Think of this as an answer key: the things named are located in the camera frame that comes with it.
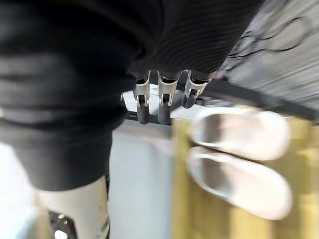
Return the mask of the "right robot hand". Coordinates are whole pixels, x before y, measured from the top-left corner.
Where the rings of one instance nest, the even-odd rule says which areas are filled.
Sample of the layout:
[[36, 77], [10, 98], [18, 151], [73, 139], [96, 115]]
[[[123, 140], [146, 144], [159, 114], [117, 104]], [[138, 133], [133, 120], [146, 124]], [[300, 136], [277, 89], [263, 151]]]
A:
[[3, 0], [1, 142], [77, 239], [107, 239], [112, 132], [149, 70], [207, 82], [260, 0]]

